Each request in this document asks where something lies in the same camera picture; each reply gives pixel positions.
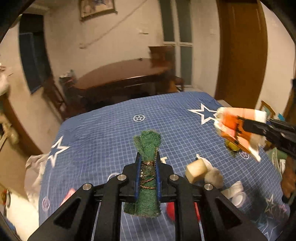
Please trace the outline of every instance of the wooden block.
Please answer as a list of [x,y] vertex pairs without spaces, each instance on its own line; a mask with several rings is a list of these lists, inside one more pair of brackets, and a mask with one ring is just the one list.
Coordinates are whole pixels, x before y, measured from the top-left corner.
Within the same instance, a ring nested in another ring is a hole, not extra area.
[[185,176],[190,183],[195,183],[204,179],[207,173],[207,167],[202,159],[198,159],[187,165]]

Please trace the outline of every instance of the rolled green cloth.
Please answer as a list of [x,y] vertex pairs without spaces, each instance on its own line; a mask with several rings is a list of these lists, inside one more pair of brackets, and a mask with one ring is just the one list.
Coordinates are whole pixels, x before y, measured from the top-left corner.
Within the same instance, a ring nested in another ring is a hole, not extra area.
[[[133,141],[142,156],[142,162],[154,161],[155,153],[161,143],[159,133],[152,130],[142,131],[140,136],[134,136]],[[148,180],[155,176],[155,168],[154,166],[141,165],[141,173],[144,176],[141,181]],[[155,188],[155,179],[142,185]],[[140,188],[137,202],[125,203],[123,211],[146,218],[158,217],[160,215],[160,203],[157,201],[156,189]]]

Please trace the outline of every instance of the framed picture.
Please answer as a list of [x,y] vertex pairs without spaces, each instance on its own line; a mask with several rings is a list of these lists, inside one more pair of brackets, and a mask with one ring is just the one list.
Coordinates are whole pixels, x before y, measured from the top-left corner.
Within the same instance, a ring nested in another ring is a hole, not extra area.
[[79,5],[82,21],[104,14],[117,13],[114,0],[80,0]]

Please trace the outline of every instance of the grid pattern fabric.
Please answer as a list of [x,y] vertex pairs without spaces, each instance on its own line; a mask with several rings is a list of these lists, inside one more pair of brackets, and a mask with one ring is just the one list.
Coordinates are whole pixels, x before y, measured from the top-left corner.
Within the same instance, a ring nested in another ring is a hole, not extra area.
[[[198,153],[208,159],[224,176],[224,187],[238,180],[247,199],[240,210],[254,221],[268,240],[275,240],[289,210],[281,201],[280,176],[263,150],[261,162],[244,152],[231,153],[217,135],[213,120],[203,125],[201,116],[188,110],[209,110],[221,105],[206,93],[182,92],[128,100],[88,112],[65,121],[56,137],[68,149],[57,154],[54,167],[47,162],[39,198],[39,222],[42,224],[61,204],[71,188],[84,183],[99,185],[111,173],[121,173],[133,163],[137,150],[133,136],[147,129],[161,134],[160,156],[176,174],[184,176],[186,165]],[[205,110],[204,118],[214,114]],[[141,121],[134,116],[143,115]],[[162,214],[149,219],[122,213],[121,240],[175,240],[174,224]]]

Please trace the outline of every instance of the brown twisted string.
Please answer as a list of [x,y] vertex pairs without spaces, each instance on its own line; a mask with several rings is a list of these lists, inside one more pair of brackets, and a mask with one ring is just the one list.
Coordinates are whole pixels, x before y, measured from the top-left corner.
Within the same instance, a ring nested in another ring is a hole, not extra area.
[[[155,151],[155,157],[154,157],[154,168],[155,168],[155,171],[156,171],[156,159],[157,159],[157,148],[156,148],[156,151]],[[150,166],[150,165],[152,165],[152,163],[153,163],[153,161],[152,161],[152,162],[149,162],[149,164],[148,164],[147,161],[144,161],[144,162],[141,163],[141,165],[147,165],[147,166]],[[153,178],[150,178],[150,179],[148,179],[148,180],[145,180],[145,181],[141,181],[141,185],[140,185],[140,187],[141,187],[141,188],[144,188],[144,189],[155,189],[155,187],[146,187],[146,186],[142,185],[142,184],[144,184],[144,183],[151,182],[152,180],[154,180],[154,177],[153,177]]]

